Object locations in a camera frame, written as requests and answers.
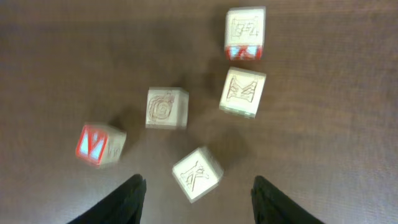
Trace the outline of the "green edged M block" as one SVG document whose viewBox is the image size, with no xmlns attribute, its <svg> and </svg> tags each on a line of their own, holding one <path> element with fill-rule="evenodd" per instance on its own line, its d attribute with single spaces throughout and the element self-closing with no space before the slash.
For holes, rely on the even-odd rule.
<svg viewBox="0 0 398 224">
<path fill-rule="evenodd" d="M 221 94 L 219 109 L 247 118 L 255 118 L 266 74 L 230 67 Z"/>
</svg>

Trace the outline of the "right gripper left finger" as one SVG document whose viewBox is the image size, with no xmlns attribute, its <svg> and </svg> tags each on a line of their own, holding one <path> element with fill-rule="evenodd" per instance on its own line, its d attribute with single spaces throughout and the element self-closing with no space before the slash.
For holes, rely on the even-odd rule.
<svg viewBox="0 0 398 224">
<path fill-rule="evenodd" d="M 146 180 L 135 174 L 68 224 L 140 224 Z"/>
</svg>

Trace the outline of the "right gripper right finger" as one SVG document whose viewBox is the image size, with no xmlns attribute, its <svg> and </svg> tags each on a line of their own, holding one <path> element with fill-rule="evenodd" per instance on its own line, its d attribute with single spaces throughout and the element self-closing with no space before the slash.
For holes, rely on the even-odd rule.
<svg viewBox="0 0 398 224">
<path fill-rule="evenodd" d="M 256 224 L 323 224 L 261 175 L 254 179 L 251 197 Z"/>
</svg>

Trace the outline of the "wooden K picture block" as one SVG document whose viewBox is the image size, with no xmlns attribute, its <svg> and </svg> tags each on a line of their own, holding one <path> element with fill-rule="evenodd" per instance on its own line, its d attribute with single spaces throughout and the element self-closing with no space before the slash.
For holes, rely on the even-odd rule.
<svg viewBox="0 0 398 224">
<path fill-rule="evenodd" d="M 202 146 L 178 161 L 172 174 L 193 203 L 218 186 L 224 170 L 210 150 Z"/>
</svg>

